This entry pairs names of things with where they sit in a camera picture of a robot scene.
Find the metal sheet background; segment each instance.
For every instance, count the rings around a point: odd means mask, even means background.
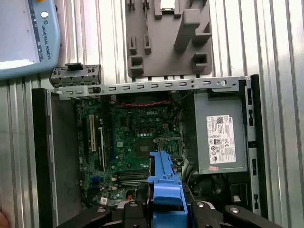
[[[209,1],[212,76],[261,76],[269,218],[284,227],[302,227],[303,1]],[[62,36],[60,65],[101,63],[104,83],[130,82],[121,29],[124,4],[119,0],[56,2]],[[0,82],[0,209],[12,228],[39,226],[30,90],[50,88],[48,75]]]

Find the pcie slot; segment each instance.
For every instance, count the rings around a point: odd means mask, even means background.
[[[84,145],[84,155],[86,162],[89,162],[89,144],[88,144],[88,135],[87,135],[87,118],[82,118],[82,132],[83,132],[83,145]]]
[[[103,127],[98,128],[100,132],[100,150],[99,150],[99,165],[102,166],[102,170],[105,171],[105,142],[103,137]]]
[[[94,115],[89,115],[90,120],[90,132],[91,132],[91,151],[96,151],[96,141],[95,141],[95,119]]]

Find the black panel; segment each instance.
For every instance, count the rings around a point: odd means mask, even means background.
[[[259,201],[261,205],[261,215],[268,218],[267,210],[267,196],[266,196],[266,174],[265,174],[265,158],[264,158],[264,144],[263,144],[263,123],[262,123],[262,109],[259,75],[251,76],[251,87],[253,105],[255,108],[254,118],[256,126],[256,147],[257,147],[257,168],[259,175],[260,196]]]
[[[51,182],[48,169],[48,115],[45,89],[32,90],[36,176],[40,227],[52,228]]]

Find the sticker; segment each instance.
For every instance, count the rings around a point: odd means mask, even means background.
[[[207,132],[210,164],[236,162],[232,117],[207,116]]]
[[[219,168],[216,167],[216,166],[211,166],[211,165],[210,165],[210,166],[209,166],[209,170],[210,170],[210,171],[216,171],[216,172],[217,172],[217,171],[219,171]]]
[[[104,197],[100,198],[100,204],[101,205],[106,205],[107,201],[108,201],[107,198],[104,198]]]

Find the green circuit board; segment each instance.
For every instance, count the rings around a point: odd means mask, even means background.
[[[125,107],[90,99],[77,101],[76,110],[83,202],[134,199],[138,183],[148,177],[152,151],[181,158],[179,110],[173,104]]]

